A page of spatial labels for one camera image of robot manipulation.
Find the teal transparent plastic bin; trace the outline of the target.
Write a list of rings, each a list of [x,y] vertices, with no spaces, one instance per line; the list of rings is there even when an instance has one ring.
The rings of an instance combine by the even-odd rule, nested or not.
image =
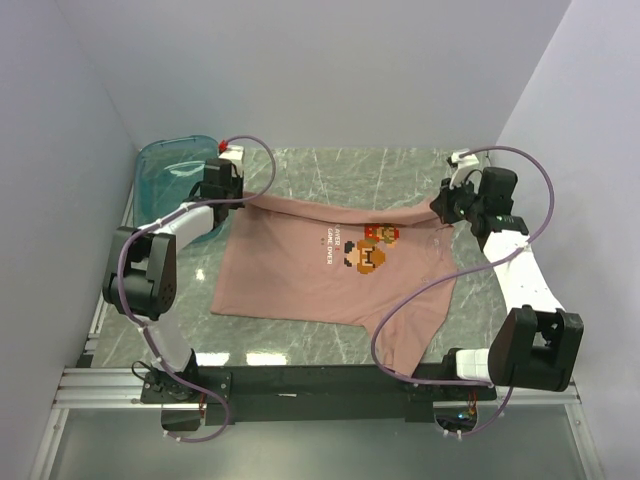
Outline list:
[[[204,165],[217,150],[218,142],[205,135],[144,147],[135,160],[133,225],[141,227],[177,209],[203,179]]]

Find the pink printed t shirt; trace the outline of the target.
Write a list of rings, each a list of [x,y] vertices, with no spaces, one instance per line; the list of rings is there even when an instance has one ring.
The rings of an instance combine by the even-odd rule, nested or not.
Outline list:
[[[361,326],[385,367],[410,376],[444,324],[455,282],[395,305],[457,270],[454,229],[428,201],[383,211],[269,195],[237,211],[214,314]]]

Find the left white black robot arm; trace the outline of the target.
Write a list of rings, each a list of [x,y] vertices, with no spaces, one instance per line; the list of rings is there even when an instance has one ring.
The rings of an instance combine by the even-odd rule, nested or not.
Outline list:
[[[206,160],[202,180],[174,211],[140,227],[121,226],[113,235],[103,298],[133,322],[147,344],[146,387],[176,402],[217,396],[200,386],[195,352],[172,313],[177,254],[242,206],[243,156],[226,151]]]

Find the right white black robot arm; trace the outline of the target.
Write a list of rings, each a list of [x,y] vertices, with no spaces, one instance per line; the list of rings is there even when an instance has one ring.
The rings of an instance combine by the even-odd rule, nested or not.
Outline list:
[[[460,399],[475,382],[560,392],[571,380],[584,325],[546,284],[525,221],[513,215],[515,172],[486,167],[480,183],[463,167],[441,183],[431,209],[445,224],[465,220],[497,277],[507,316],[487,349],[458,350],[441,371],[444,395]]]

